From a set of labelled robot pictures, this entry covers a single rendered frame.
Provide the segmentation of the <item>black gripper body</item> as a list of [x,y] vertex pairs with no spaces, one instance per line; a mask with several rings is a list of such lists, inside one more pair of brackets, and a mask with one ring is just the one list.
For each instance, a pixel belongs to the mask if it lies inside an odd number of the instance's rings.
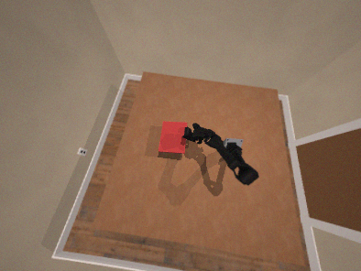
[[[196,141],[199,140],[199,142],[197,142],[197,144],[201,144],[202,141],[203,141],[203,138],[197,136],[197,135],[195,134],[195,132],[192,132],[189,127],[185,127],[184,136],[189,137],[189,138],[193,138],[193,139],[196,140]],[[199,138],[201,138],[201,139],[199,139]]]

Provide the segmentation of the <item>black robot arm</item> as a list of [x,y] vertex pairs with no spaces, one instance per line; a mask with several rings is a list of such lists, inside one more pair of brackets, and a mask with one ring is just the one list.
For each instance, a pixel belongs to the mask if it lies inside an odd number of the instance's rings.
[[[227,163],[227,166],[234,171],[235,177],[242,184],[249,186],[252,182],[259,178],[257,171],[253,170],[253,168],[249,166],[242,158],[242,148],[238,146],[236,142],[227,143],[225,148],[224,142],[219,135],[217,135],[211,129],[206,129],[197,125],[197,123],[192,125],[194,128],[193,132],[195,132],[197,136],[202,137],[204,139],[203,142],[205,142],[207,146],[215,148],[218,151],[218,153]],[[238,176],[235,173],[235,169],[237,167],[239,168]]]

